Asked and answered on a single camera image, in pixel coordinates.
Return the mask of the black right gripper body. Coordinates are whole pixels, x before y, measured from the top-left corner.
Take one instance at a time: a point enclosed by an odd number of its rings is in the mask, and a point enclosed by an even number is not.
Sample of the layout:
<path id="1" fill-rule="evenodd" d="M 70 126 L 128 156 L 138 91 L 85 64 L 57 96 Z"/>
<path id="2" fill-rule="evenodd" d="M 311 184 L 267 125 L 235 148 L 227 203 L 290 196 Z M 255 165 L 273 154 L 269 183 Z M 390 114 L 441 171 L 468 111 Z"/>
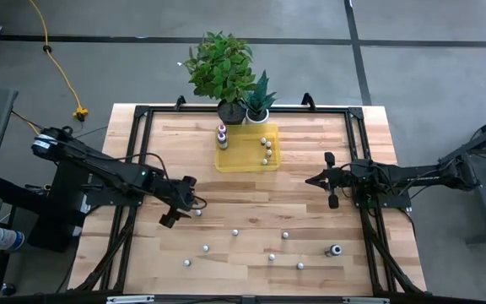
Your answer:
<path id="1" fill-rule="evenodd" d="M 326 168 L 326 190 L 329 193 L 328 206 L 330 209 L 339 207 L 339 198 L 334 192 L 335 188 L 345 188 L 350 186 L 351 177 L 348 171 L 342 167 L 335 166 L 335 156 L 332 152 L 325 153 Z"/>

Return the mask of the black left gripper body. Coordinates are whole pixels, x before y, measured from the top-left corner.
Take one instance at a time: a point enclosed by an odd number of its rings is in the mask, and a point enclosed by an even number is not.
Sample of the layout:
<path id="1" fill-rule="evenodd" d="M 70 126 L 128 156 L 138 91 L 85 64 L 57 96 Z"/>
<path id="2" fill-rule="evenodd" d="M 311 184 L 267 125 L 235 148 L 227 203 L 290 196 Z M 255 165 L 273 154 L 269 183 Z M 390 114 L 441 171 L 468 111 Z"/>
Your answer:
<path id="1" fill-rule="evenodd" d="M 163 180 L 158 185 L 158 200 L 169 206 L 166 214 L 162 214 L 159 223 L 172 228 L 181 218 L 176 215 L 176 210 L 191 211 L 186 208 L 185 196 L 194 194 L 194 186 L 197 179 L 192 176 L 184 176 L 182 180 Z"/>

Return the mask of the yellow translucent plastic bin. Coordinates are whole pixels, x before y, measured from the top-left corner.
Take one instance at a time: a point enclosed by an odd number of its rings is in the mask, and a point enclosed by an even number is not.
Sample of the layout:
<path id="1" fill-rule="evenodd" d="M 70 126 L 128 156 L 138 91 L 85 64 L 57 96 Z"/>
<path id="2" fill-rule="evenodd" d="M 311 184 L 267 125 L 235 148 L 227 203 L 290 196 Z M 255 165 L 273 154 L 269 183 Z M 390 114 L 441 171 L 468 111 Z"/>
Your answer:
<path id="1" fill-rule="evenodd" d="M 217 140 L 215 167 L 222 173 L 276 171 L 282 162 L 278 125 L 272 123 L 226 126 L 228 148 L 221 149 Z M 272 143 L 261 144 L 261 138 Z M 267 156 L 267 150 L 273 153 Z"/>

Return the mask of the black overhead crossbar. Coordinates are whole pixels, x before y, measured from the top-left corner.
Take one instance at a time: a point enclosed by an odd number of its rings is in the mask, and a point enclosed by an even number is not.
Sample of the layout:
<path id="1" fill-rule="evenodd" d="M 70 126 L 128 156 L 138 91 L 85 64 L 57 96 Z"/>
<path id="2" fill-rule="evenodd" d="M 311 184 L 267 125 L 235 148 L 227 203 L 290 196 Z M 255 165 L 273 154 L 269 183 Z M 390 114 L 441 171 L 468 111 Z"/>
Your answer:
<path id="1" fill-rule="evenodd" d="M 3 296 L 0 304 L 105 304 L 109 296 L 124 295 L 116 290 L 74 291 L 30 296 Z M 347 296 L 200 296 L 157 294 L 149 304 L 342 304 Z M 462 299 L 430 294 L 383 292 L 378 296 L 388 298 L 391 304 L 486 304 L 486 301 Z"/>

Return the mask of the spiky plant in white pot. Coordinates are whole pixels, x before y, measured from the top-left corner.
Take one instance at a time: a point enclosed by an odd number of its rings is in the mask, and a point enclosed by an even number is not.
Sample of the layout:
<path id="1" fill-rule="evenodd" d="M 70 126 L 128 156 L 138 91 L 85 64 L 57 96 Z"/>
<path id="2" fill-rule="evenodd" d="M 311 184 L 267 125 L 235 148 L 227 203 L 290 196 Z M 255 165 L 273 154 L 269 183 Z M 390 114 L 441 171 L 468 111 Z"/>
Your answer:
<path id="1" fill-rule="evenodd" d="M 246 109 L 246 120 L 250 124 L 265 123 L 269 118 L 269 108 L 273 105 L 276 98 L 276 92 L 269 93 L 269 77 L 267 71 L 262 72 L 261 77 L 257 80 L 254 90 L 247 92 L 247 97 L 243 101 L 243 107 Z"/>

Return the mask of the black equipment stand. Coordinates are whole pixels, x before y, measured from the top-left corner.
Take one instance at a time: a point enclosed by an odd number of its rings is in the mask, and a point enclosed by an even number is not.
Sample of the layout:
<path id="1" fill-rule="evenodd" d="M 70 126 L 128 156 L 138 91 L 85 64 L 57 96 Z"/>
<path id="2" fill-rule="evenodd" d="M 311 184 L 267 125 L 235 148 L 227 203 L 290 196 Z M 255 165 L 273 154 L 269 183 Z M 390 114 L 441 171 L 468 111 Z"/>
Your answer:
<path id="1" fill-rule="evenodd" d="M 0 199 L 19 209 L 37 214 L 27 242 L 32 247 L 52 252 L 65 252 L 76 227 L 84 225 L 82 211 L 84 192 L 81 187 L 89 173 L 69 161 L 58 164 L 56 175 L 47 195 L 34 193 L 0 177 Z"/>

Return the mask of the leafy plant in black pot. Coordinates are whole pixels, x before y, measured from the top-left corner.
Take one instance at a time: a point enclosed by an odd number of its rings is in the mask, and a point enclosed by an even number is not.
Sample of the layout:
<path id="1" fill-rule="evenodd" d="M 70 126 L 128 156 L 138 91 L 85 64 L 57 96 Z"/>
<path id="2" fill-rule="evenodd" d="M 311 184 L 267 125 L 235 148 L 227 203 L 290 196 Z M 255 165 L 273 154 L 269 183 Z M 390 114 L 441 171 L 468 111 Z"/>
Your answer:
<path id="1" fill-rule="evenodd" d="M 193 94 L 217 102 L 216 112 L 225 125 L 240 125 L 246 119 L 246 103 L 256 88 L 251 64 L 252 50 L 243 40 L 223 32 L 206 32 L 190 47 L 183 63 L 194 86 Z"/>

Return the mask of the white cylinder with blue end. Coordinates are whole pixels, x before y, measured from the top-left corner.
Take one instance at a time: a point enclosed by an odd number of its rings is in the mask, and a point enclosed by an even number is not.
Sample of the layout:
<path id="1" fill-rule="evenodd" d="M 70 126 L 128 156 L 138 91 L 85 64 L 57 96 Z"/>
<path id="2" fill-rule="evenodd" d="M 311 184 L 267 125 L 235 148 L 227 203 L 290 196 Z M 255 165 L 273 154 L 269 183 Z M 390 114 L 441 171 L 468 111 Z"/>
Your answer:
<path id="1" fill-rule="evenodd" d="M 21 231 L 0 228 L 0 250 L 14 252 L 22 247 L 25 241 Z"/>

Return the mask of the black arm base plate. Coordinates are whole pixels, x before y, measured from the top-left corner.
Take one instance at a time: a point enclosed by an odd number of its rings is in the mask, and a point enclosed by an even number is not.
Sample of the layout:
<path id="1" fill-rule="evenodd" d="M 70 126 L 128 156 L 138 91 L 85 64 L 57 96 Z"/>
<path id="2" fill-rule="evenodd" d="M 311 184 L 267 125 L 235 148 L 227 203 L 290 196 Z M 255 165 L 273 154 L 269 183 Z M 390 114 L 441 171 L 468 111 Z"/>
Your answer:
<path id="1" fill-rule="evenodd" d="M 124 194 L 108 187 L 94 187 L 86 191 L 86 203 L 90 206 L 124 206 L 137 207 L 142 204 L 142 193 Z"/>
<path id="2" fill-rule="evenodd" d="M 355 194 L 354 204 L 358 208 L 390 208 L 405 209 L 411 207 L 409 195 L 404 193 L 400 196 L 393 194 L 378 193 L 375 196 L 369 194 Z"/>

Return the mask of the silver aluminium extrusion post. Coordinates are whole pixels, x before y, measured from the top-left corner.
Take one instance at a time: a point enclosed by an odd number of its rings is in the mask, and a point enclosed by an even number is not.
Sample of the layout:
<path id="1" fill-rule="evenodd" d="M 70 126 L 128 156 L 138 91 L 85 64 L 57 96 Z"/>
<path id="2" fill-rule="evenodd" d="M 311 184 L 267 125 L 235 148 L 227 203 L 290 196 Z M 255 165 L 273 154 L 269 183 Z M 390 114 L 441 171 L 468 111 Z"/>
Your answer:
<path id="1" fill-rule="evenodd" d="M 105 304 L 149 304 L 155 302 L 154 295 L 109 296 Z"/>
<path id="2" fill-rule="evenodd" d="M 343 298 L 342 304 L 391 304 L 388 298 L 347 296 Z"/>

